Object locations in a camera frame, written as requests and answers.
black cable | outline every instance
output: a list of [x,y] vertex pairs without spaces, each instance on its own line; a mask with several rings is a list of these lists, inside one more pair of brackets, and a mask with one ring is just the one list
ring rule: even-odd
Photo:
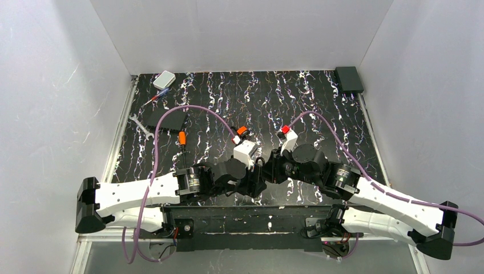
[[170,244],[169,246],[165,247],[165,249],[163,250],[162,254],[160,255],[160,257],[158,259],[161,259],[163,257],[163,254],[165,253],[165,251],[167,249],[169,249],[170,247],[174,247],[175,245],[174,244]]
[[332,250],[332,251],[334,251],[334,252],[332,252],[332,253],[333,253],[333,254],[334,254],[334,253],[336,253],[336,254],[334,254],[334,255],[336,255],[337,257],[343,257],[343,255],[342,255],[342,254],[340,254],[340,253],[338,252],[338,250],[336,250],[336,249],[335,249],[334,247],[332,247],[331,245],[329,245],[329,244],[324,244],[324,243],[323,243],[323,245],[324,245],[325,247],[329,247],[329,248],[331,248],[331,250]]
[[309,237],[306,233],[306,229],[305,228],[302,228],[301,231],[299,232],[299,234],[303,237],[303,238],[306,238],[306,239],[317,239],[317,238],[321,238],[321,237],[326,237],[326,236],[329,236],[329,237],[334,237],[336,234],[336,236],[338,237],[341,237],[342,236],[342,233],[341,231],[335,229],[335,228],[330,228],[329,230],[325,231],[325,232],[322,232],[322,233],[319,233],[319,234],[316,234],[314,236],[311,236]]
[[237,129],[234,126],[230,126],[230,128],[237,134]]
[[261,160],[261,161],[262,161],[262,165],[264,166],[264,165],[265,165],[265,160],[264,160],[264,158],[262,158],[262,157],[257,157],[257,158],[256,158],[256,163],[257,163],[259,160]]

wrench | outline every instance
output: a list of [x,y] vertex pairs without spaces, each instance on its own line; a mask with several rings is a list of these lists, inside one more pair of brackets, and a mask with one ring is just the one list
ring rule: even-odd
[[136,117],[136,114],[133,114],[130,116],[130,119],[133,120],[139,128],[141,128],[141,130],[144,132],[144,134],[146,135],[146,140],[150,140],[150,137],[155,137],[155,135],[153,133],[151,133],[149,130],[147,130],[145,127],[143,127],[143,125],[138,121],[138,117]]

screwdriver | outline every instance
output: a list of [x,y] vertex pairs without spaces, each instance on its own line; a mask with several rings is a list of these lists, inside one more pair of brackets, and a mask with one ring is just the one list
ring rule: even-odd
[[187,164],[185,162],[185,145],[187,144],[187,138],[184,131],[180,131],[178,133],[178,142],[181,145],[181,154],[183,156],[183,168],[187,168]]
[[168,87],[162,89],[159,93],[157,93],[155,96],[153,96],[153,98],[151,98],[148,102],[146,102],[144,105],[142,105],[141,107],[144,107],[146,106],[147,104],[153,102],[154,100],[160,98],[161,96],[165,95],[168,90],[170,90]]

black pad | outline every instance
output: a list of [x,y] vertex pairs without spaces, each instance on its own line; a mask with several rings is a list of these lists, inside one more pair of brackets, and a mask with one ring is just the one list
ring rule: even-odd
[[337,67],[334,70],[336,81],[340,91],[344,94],[355,94],[363,92],[363,84],[356,67]]
[[[151,114],[150,118],[148,118],[147,127],[149,128],[156,128],[156,124],[160,118],[165,114],[168,110],[164,108],[157,108],[153,114]],[[170,130],[172,132],[180,132],[182,131],[183,124],[187,118],[187,113],[183,110],[174,111],[162,121],[160,125],[160,129],[163,130]]]

black end cap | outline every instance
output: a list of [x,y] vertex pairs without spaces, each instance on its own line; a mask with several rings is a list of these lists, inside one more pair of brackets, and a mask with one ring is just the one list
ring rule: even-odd
[[96,177],[85,178],[77,193],[76,207],[76,233],[93,233],[106,228],[103,219],[96,210],[99,204],[95,203],[96,189],[99,188]]

